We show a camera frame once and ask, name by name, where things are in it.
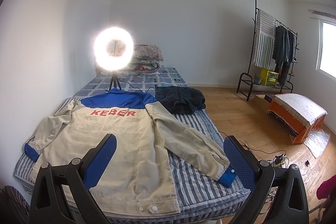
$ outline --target folded dark clothing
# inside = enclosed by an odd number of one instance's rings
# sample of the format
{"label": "folded dark clothing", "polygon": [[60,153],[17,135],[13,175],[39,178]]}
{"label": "folded dark clothing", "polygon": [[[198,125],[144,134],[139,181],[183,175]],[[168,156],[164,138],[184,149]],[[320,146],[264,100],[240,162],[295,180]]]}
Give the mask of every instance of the folded dark clothing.
{"label": "folded dark clothing", "polygon": [[193,114],[205,108],[201,91],[183,86],[156,86],[155,98],[172,114]]}

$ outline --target blue plaid bedding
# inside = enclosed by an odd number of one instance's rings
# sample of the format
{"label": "blue plaid bedding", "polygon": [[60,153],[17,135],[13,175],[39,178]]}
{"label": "blue plaid bedding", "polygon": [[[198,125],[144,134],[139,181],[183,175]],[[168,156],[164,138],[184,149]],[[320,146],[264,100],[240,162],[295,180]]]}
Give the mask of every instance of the blue plaid bedding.
{"label": "blue plaid bedding", "polygon": [[[161,68],[158,73],[152,75],[119,75],[119,79],[123,90],[146,92],[149,89],[148,92],[152,95],[155,95],[153,89],[155,86],[187,86],[175,68]],[[109,86],[110,76],[99,75],[74,97],[65,99],[55,112],[65,107],[72,99],[104,93]],[[197,110],[193,115],[176,114],[175,117],[212,138],[220,147],[223,147],[224,140],[205,110]],[[250,193],[250,190],[242,186],[238,177],[229,188],[226,188],[203,175],[170,151],[168,154],[181,213],[144,219],[105,213],[112,223],[178,224],[219,219],[234,215]],[[15,168],[15,177],[23,184],[28,193],[32,193],[34,187],[34,183],[29,179],[33,165],[34,162],[23,154]]]}

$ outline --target window frame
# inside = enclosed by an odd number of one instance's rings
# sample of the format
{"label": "window frame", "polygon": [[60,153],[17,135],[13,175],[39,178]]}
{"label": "window frame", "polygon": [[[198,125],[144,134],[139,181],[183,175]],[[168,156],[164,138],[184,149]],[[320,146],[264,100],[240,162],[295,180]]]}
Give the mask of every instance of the window frame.
{"label": "window frame", "polygon": [[323,23],[327,23],[330,25],[336,26],[336,22],[325,20],[325,19],[319,19],[319,50],[318,50],[318,57],[317,57],[317,63],[316,63],[316,70],[320,73],[322,73],[325,76],[328,76],[332,80],[336,81],[336,77],[332,76],[331,74],[325,72],[324,70],[321,70],[321,60],[322,60],[322,51],[323,51]]}

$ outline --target clothes rack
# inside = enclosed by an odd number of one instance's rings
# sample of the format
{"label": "clothes rack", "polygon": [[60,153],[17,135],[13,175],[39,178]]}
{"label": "clothes rack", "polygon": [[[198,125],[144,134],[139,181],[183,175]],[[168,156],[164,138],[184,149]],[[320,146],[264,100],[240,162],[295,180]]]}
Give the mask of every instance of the clothes rack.
{"label": "clothes rack", "polygon": [[[252,93],[252,90],[254,87],[256,88],[268,88],[268,89],[271,89],[271,91],[258,91],[258,93],[275,93],[275,94],[278,94],[278,93],[282,93],[283,90],[290,90],[290,93],[293,92],[293,84],[290,82],[291,80],[291,77],[293,76],[292,75],[292,71],[293,71],[293,67],[294,67],[294,63],[297,63],[296,62],[296,59],[295,59],[295,55],[296,55],[296,51],[298,51],[299,49],[297,48],[298,46],[298,42],[297,42],[297,32],[294,32],[292,31],[290,28],[288,28],[285,24],[283,24],[282,22],[278,21],[277,19],[276,22],[285,27],[287,30],[291,31],[294,36],[295,36],[295,39],[296,39],[296,43],[295,43],[295,51],[294,51],[294,57],[293,57],[293,64],[292,64],[292,68],[291,68],[291,71],[290,73],[288,74],[289,75],[289,78],[286,79],[286,84],[281,86],[279,85],[278,83],[276,83],[276,86],[264,86],[264,85],[258,85],[258,84],[255,84],[253,82],[253,76],[250,75],[250,69],[251,69],[251,63],[252,63],[252,56],[253,56],[253,51],[254,51],[254,39],[255,39],[255,34],[256,34],[256,20],[257,20],[257,13],[258,13],[258,10],[259,8],[257,7],[257,0],[255,0],[255,13],[254,13],[254,33],[253,33],[253,42],[252,42],[252,49],[251,49],[251,57],[250,57],[250,63],[249,63],[249,68],[247,70],[247,72],[243,72],[240,77],[239,77],[239,82],[238,82],[238,86],[237,86],[237,93],[240,92],[241,94],[243,94],[245,97],[246,97],[246,101],[248,101],[251,97],[254,97],[254,96],[251,96],[251,93]],[[242,77],[243,76],[248,76],[250,78],[250,80],[246,80],[246,79],[243,79]],[[241,82],[244,82],[246,83],[247,85],[250,86],[248,92],[246,93],[246,91],[244,90],[241,90],[240,89],[240,84]]]}

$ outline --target clear plastic wrap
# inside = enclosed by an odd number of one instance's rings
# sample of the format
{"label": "clear plastic wrap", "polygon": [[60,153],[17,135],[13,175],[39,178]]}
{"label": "clear plastic wrap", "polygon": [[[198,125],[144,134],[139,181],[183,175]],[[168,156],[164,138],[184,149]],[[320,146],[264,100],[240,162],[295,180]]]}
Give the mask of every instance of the clear plastic wrap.
{"label": "clear plastic wrap", "polygon": [[311,130],[304,144],[315,158],[322,155],[330,139],[330,133],[323,130]]}

